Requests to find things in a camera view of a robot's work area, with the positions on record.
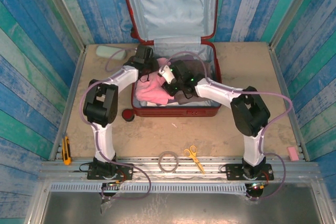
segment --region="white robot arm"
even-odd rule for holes
[[[104,156],[110,160],[116,158],[112,142],[112,122],[117,115],[118,93],[143,75],[158,69],[157,61],[153,58],[153,50],[149,47],[139,46],[136,55],[118,72],[89,91],[85,99],[83,113],[87,116],[88,121],[95,125],[95,127],[92,127],[95,135],[96,128],[98,129],[94,162],[98,164],[106,163],[100,152],[103,152]],[[167,81],[163,88],[168,93],[172,90],[176,92],[176,87],[178,87],[179,90],[187,90],[189,93],[202,98],[209,98],[232,109],[235,124],[244,137],[244,171],[246,168],[247,176],[254,177],[260,171],[260,166],[266,162],[262,153],[263,143],[260,152],[259,141],[261,131],[266,126],[270,116],[260,96],[257,95],[253,98],[253,95],[247,96],[235,93],[233,91],[241,91],[242,89],[225,86],[209,78],[204,78],[202,75],[189,78],[189,81],[185,82],[184,78],[179,78],[184,73],[173,71],[167,66],[161,68],[159,74]],[[104,101],[99,101],[97,97],[102,95],[105,96]]]

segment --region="black mounting plate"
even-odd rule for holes
[[[268,176],[268,180],[274,180],[274,173],[272,170],[272,166],[270,164],[264,164],[261,168],[261,171],[259,176],[254,179],[248,179],[244,175],[243,165],[242,164],[227,164],[224,165],[221,169],[221,172],[226,173],[227,180],[247,180],[247,181],[253,181],[253,180],[264,180],[266,181],[267,178],[263,172],[265,172]]]
[[[89,180],[109,180],[110,179],[110,180],[123,181],[125,180],[123,177],[123,174],[125,174],[126,180],[131,180],[133,177],[133,168],[117,165],[116,174],[112,176],[111,178],[109,178],[109,177],[104,177],[104,176],[97,174],[96,171],[92,169],[92,164],[90,164],[89,169],[88,169],[87,179]]]

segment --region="pink towel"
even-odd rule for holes
[[[167,61],[166,58],[159,58],[157,60],[160,67]],[[163,88],[161,88],[164,82],[165,79],[158,76],[158,71],[150,73],[148,76],[141,77],[141,79],[137,81],[135,87],[135,97],[139,101],[167,105],[168,100],[173,100],[174,97],[171,97]]]

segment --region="suitcase lid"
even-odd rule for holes
[[[218,0],[126,0],[141,42],[215,34]]]

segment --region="white sponge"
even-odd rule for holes
[[[96,55],[103,58],[110,58],[112,54],[120,50],[118,47],[98,46],[96,49]],[[113,60],[123,60],[126,58],[126,51],[121,51],[113,56]]]

